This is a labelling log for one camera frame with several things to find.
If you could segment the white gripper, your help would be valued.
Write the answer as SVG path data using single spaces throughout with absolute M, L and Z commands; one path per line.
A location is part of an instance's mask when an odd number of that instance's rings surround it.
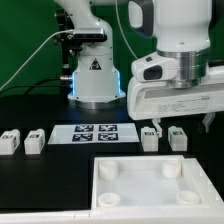
M 224 71 L 209 71 L 198 86 L 187 89 L 174 89 L 162 81 L 142 83 L 132 78 L 127 110 L 133 120 L 152 119 L 159 138 L 163 134 L 160 118 L 207 113 L 202 124 L 208 133 L 215 112 L 224 111 Z

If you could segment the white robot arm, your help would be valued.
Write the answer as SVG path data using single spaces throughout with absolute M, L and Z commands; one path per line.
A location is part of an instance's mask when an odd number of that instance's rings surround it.
M 78 66 L 69 101 L 83 107 L 127 99 L 134 120 L 202 114 L 208 126 L 224 111 L 224 66 L 211 67 L 209 29 L 224 0 L 54 0 L 70 17 Z M 156 51 L 135 60 L 128 91 L 113 64 L 111 26 L 93 15 L 98 5 L 125 4 L 136 32 L 157 39 Z

